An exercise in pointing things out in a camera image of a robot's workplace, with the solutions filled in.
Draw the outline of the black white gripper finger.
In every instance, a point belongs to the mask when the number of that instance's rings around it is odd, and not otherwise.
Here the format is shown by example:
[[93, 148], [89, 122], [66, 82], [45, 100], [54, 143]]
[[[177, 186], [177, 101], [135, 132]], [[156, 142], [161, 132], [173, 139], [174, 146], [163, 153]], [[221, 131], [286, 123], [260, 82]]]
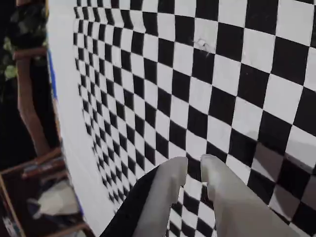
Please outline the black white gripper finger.
[[170, 209], [186, 182], [187, 169], [188, 159], [175, 157], [140, 178], [101, 236], [165, 236]]

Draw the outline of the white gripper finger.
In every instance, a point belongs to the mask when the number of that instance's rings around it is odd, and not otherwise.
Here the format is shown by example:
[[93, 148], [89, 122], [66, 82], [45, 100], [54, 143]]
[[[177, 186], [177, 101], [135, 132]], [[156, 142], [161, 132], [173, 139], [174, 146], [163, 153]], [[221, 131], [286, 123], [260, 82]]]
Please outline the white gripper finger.
[[200, 168], [213, 202], [217, 236], [298, 236], [219, 158], [202, 155]]

